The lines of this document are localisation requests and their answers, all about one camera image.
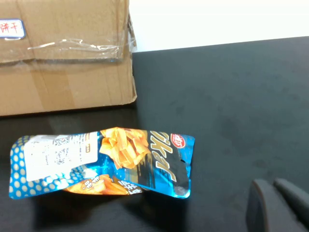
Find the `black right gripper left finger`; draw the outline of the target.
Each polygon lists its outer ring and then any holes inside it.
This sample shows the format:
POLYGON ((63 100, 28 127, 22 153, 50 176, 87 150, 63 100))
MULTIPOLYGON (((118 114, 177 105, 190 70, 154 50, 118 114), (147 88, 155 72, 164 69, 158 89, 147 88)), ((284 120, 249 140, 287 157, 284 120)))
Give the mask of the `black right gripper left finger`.
POLYGON ((249 232, 307 232, 280 192, 263 179, 251 182, 246 210, 249 232))

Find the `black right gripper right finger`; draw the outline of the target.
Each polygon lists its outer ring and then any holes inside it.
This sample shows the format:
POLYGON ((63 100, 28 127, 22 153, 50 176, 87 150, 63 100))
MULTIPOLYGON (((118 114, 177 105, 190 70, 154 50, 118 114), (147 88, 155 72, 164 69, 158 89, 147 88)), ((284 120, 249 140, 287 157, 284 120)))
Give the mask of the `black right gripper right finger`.
POLYGON ((277 178, 274 187, 280 192, 298 219, 305 225, 309 225, 309 194, 292 182, 277 178))

